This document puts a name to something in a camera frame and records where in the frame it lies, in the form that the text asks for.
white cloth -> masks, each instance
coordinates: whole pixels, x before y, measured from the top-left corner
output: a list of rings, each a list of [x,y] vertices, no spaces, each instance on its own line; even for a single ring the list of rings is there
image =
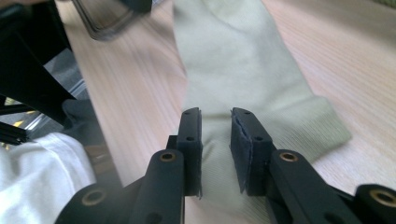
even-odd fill
[[[192,200],[186,222],[267,223],[263,198],[239,193],[230,110],[250,110],[277,148],[309,161],[350,134],[329,102],[313,94],[260,0],[176,0],[174,13],[189,81],[184,109],[199,106],[203,114],[204,197]]]
[[[80,189],[95,182],[83,146],[50,133],[0,149],[0,223],[52,224]]]

table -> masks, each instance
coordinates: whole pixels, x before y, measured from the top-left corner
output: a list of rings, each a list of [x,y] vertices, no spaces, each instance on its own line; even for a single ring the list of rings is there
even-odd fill
[[[349,193],[372,182],[396,189],[396,11],[369,0],[262,1],[314,92],[332,102],[353,135],[314,167]],[[172,32],[172,2],[109,42],[90,39],[71,2],[57,4],[128,184],[144,174],[179,122],[187,79]],[[132,157],[142,161],[131,164]]]

white fabric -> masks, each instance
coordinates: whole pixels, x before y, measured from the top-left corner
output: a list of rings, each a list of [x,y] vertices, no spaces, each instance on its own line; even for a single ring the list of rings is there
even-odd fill
[[[50,133],[0,149],[0,223],[52,224],[80,189],[95,182],[83,146]]]
[[[239,193],[230,110],[250,110],[277,148],[309,161],[350,134],[313,94],[260,0],[176,0],[174,13],[189,80],[184,109],[199,106],[203,114],[204,197],[190,200],[186,223],[267,223],[263,198]]]

wooden surface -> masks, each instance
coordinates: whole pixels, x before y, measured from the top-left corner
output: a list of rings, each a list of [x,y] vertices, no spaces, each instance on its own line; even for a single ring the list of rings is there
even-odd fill
[[[396,10],[369,0],[262,1],[314,92],[330,99],[353,134],[314,166],[349,193],[373,182],[396,189]],[[89,38],[72,3],[58,7],[120,176],[130,183],[178,125],[187,79],[172,3],[110,42]],[[131,164],[132,157],[143,161]]]

wooden table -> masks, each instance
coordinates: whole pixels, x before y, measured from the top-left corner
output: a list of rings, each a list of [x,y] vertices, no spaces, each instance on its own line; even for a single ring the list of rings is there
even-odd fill
[[[314,92],[330,99],[353,134],[315,168],[349,193],[362,183],[396,189],[396,10],[369,0],[262,1]],[[58,7],[128,184],[144,174],[179,122],[187,79],[173,35],[172,2],[109,42],[90,39],[71,2]]]

